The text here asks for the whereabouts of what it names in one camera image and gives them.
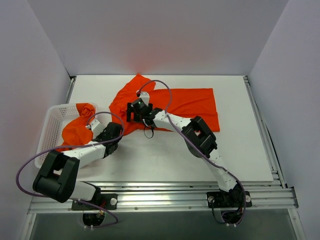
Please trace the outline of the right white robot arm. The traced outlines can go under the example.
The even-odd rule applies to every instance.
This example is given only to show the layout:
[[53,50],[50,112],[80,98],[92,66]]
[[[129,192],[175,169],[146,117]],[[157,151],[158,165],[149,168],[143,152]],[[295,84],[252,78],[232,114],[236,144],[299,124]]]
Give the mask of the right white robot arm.
[[138,98],[127,104],[126,121],[144,124],[151,130],[163,129],[178,133],[184,139],[190,153],[202,159],[209,167],[218,183],[225,205],[234,206],[245,194],[239,180],[227,169],[218,151],[216,136],[202,117],[184,118],[170,114]]

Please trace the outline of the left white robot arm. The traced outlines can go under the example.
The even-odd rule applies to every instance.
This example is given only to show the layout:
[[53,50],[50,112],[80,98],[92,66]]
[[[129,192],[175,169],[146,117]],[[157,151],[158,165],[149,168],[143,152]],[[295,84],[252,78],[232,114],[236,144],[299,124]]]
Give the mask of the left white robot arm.
[[97,209],[101,203],[101,190],[90,183],[78,181],[78,171],[117,150],[122,133],[121,124],[110,122],[88,143],[88,147],[50,151],[35,177],[32,189],[59,203],[80,199],[88,209]]

